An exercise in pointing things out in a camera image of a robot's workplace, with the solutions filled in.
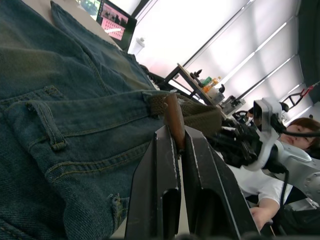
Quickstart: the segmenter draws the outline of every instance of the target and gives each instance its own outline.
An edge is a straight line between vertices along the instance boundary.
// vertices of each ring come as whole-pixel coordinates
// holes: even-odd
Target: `dark hair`
[[[297,118],[293,120],[289,126],[291,125],[298,125],[303,128],[310,129],[313,132],[320,130],[320,122],[307,117]],[[312,148],[312,147],[316,147],[316,148],[320,147],[320,137],[314,138],[309,148]]]

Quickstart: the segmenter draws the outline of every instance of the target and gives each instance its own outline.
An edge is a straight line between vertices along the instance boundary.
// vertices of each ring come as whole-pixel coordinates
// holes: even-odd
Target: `belt loop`
[[[54,117],[48,105],[43,101],[31,100],[26,103],[26,106],[31,112],[35,110],[39,116],[41,123],[44,126],[47,135],[49,136],[51,148],[54,151],[60,151],[67,147],[68,143],[57,128]]]

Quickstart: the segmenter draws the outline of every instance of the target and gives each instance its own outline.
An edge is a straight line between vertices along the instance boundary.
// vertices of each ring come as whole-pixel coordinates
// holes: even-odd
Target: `white shirt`
[[[259,202],[261,199],[272,199],[280,206],[281,192],[284,182],[265,175],[262,170],[249,171],[243,166],[236,168],[228,165],[241,188],[244,197],[258,195]],[[283,202],[285,203],[292,189],[292,185],[287,184]]]

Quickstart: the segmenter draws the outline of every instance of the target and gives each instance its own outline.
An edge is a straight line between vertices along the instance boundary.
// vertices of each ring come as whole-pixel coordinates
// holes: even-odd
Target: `jeans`
[[[0,3],[0,239],[95,240],[119,227],[163,120],[133,55],[51,3]]]

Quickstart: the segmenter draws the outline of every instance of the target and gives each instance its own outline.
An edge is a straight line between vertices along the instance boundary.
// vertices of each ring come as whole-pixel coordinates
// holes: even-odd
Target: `computer screen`
[[[137,20],[108,0],[102,0],[96,20],[116,44],[128,51]]]

